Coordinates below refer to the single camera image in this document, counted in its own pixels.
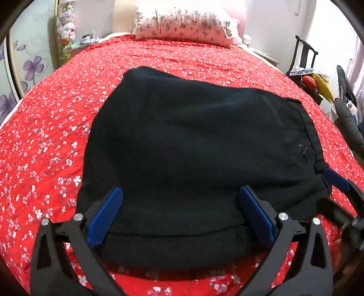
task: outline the curtain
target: curtain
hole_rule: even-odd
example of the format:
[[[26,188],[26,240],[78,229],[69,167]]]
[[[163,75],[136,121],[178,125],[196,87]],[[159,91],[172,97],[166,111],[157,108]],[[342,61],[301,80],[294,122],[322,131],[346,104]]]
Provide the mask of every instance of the curtain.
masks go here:
[[[355,56],[348,67],[347,77],[353,86],[355,97],[359,98],[364,88],[364,45],[359,38],[356,41]]]

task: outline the white wall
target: white wall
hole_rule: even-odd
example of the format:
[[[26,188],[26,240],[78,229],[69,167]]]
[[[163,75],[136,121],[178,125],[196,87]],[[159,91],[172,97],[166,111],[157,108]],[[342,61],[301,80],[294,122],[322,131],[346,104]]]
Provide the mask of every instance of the white wall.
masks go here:
[[[309,8],[315,0],[245,0],[247,17],[245,34],[252,38],[251,46],[279,62],[278,68],[284,73],[292,62],[295,36],[305,38],[307,20],[312,19],[313,11]]]
[[[302,0],[299,16],[294,13],[298,10],[300,0],[244,1],[247,5],[245,33],[252,37],[252,46],[268,52],[279,62],[278,68],[287,71],[293,57],[295,35],[305,37],[302,34],[308,18],[309,3],[315,0]],[[92,30],[96,31],[96,36],[112,33],[114,4],[115,0],[76,0],[73,5],[76,41]]]
[[[345,71],[354,57],[357,34],[343,13],[330,0],[317,0],[306,41],[318,51],[314,69],[328,75],[338,93],[336,66]]]
[[[73,4],[75,14],[76,42],[83,35],[96,31],[96,36],[112,33],[112,12],[115,0],[76,0]]]

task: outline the purple flower decal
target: purple flower decal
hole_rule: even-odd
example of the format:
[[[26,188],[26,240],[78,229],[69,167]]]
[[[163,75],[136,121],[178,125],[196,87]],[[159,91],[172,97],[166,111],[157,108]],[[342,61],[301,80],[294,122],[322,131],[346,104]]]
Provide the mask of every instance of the purple flower decal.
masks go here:
[[[20,45],[18,48],[17,48],[17,46],[18,46],[18,40],[13,43],[13,49],[14,50],[16,49],[17,51],[21,51],[21,50],[24,50],[25,49],[25,44]],[[0,61],[2,61],[4,58],[5,58],[5,55],[4,55],[4,43],[2,43],[0,45]]]
[[[28,84],[25,81],[20,82],[21,87],[24,92],[28,89]],[[11,91],[9,94],[9,98],[7,98],[4,94],[0,96],[0,124],[4,121],[4,119],[8,116],[8,114],[14,109],[16,106],[16,100],[13,92]]]
[[[33,61],[27,60],[23,65],[23,69],[25,71],[28,71],[28,73],[25,75],[25,80],[27,81],[33,80],[34,85],[35,85],[35,80],[34,80],[35,72],[42,73],[44,69],[44,65],[40,63],[41,60],[42,57],[37,55]]]
[[[13,43],[13,50],[16,49],[17,51],[20,51],[20,50],[24,50],[25,49],[25,44],[20,45],[18,48],[17,48],[17,46],[18,46],[18,40]]]
[[[0,45],[0,61],[4,59],[4,44]]]

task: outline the chair backrest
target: chair backrest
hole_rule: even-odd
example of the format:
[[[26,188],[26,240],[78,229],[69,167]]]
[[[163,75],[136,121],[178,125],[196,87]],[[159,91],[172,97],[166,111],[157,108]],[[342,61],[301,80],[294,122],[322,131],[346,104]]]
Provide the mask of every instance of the chair backrest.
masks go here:
[[[301,42],[303,44],[303,48],[302,48],[302,54],[301,54],[301,62],[300,62],[300,67],[301,68],[306,68],[306,65],[307,65],[307,57],[308,57],[308,52],[310,50],[313,51],[313,59],[312,59],[312,63],[311,63],[311,68],[313,68],[313,64],[315,63],[315,58],[316,56],[319,54],[316,50],[314,50],[312,48],[311,45],[309,45],[305,40],[302,40],[300,37],[298,37],[296,35],[296,39],[297,39],[297,42],[296,42],[296,47],[294,49],[294,54],[293,54],[293,59],[292,59],[292,63],[291,63],[291,66],[289,67],[289,70],[287,72],[286,75],[289,75],[289,73],[291,72],[291,70],[293,69],[293,66],[294,66],[294,63],[296,61],[296,56],[297,56],[297,50],[298,50],[298,45],[299,43]]]

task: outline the floral pillowcase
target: floral pillowcase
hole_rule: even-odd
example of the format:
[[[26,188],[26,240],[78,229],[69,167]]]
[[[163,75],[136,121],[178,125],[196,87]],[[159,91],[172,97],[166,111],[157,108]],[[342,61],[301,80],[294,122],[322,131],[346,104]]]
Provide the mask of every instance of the floral pillowcase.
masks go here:
[[[222,8],[146,2],[136,7],[137,39],[184,38],[230,48],[232,20]]]

